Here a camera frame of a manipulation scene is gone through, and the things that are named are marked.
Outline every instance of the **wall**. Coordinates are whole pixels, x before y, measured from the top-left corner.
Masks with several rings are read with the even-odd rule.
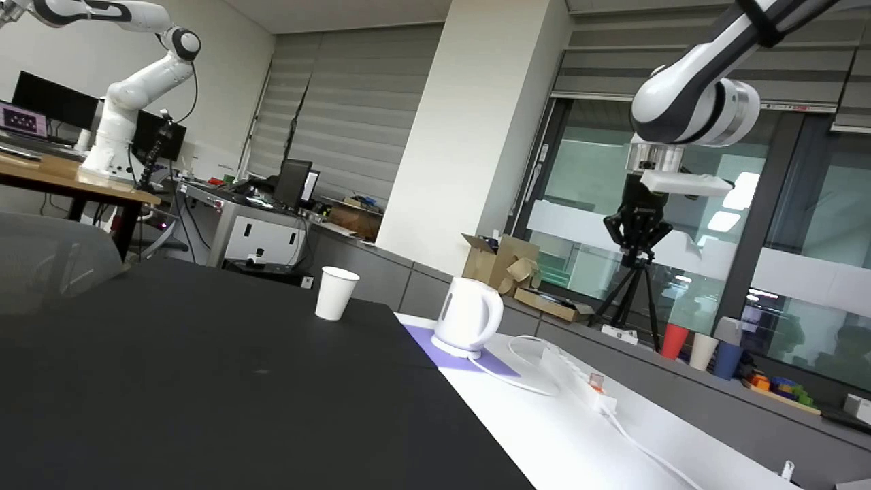
[[[560,0],[451,4],[379,248],[456,273],[459,235],[500,230],[567,35]]]
[[[275,50],[267,31],[214,0],[160,0],[177,24],[201,35],[199,106],[191,114],[182,165],[196,174],[233,169],[258,90]],[[18,72],[32,72],[74,90],[104,97],[105,88],[142,67],[162,58],[162,46],[146,33],[128,33],[113,24],[78,22],[63,31],[22,16],[0,31],[0,99],[14,97]],[[194,83],[165,94],[149,113],[184,114],[194,101]],[[22,190],[0,190],[0,208],[32,212],[39,199]]]

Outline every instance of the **mug handle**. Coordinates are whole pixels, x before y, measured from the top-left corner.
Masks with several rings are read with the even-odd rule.
[[[484,310],[486,310],[486,325],[480,332],[480,339],[470,344],[484,344],[489,336],[495,336],[500,317],[504,317],[504,303],[500,303],[499,293],[492,293],[489,286],[481,286],[481,301],[484,301]]]

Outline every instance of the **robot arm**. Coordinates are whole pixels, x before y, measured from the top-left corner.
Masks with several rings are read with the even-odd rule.
[[[723,76],[760,43],[778,43],[833,5],[835,0],[738,0],[714,42],[692,46],[636,90],[632,101],[636,135],[661,146],[739,143],[760,118],[760,97]]]
[[[48,28],[64,28],[70,22],[113,22],[124,31],[160,33],[168,31],[168,16],[157,4],[135,0],[0,0],[0,24],[15,22],[29,11]]]
[[[139,33],[162,33],[165,58],[109,88],[96,146],[78,167],[78,173],[97,177],[134,181],[128,146],[135,135],[139,109],[194,73],[194,61],[201,50],[199,35],[171,28],[168,15],[145,0],[0,0],[0,28],[15,22],[24,11],[48,28],[86,20],[113,22]]]

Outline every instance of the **white mug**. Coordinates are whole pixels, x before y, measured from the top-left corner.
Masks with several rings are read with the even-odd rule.
[[[500,317],[504,303],[495,290],[455,279],[444,297],[433,344],[451,358],[477,361],[486,339],[495,336]]]

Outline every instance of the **window blind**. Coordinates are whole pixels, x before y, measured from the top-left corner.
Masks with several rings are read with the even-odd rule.
[[[292,159],[320,173],[318,195],[383,205],[439,35],[440,28],[281,35],[247,173],[275,174],[289,146]]]
[[[553,99],[632,101],[656,67],[708,42],[723,4],[671,0],[656,9],[568,4],[575,33]],[[749,54],[731,79],[760,90],[765,109],[835,113],[865,16],[829,11],[775,50]]]
[[[854,58],[833,132],[871,135],[871,46]]]

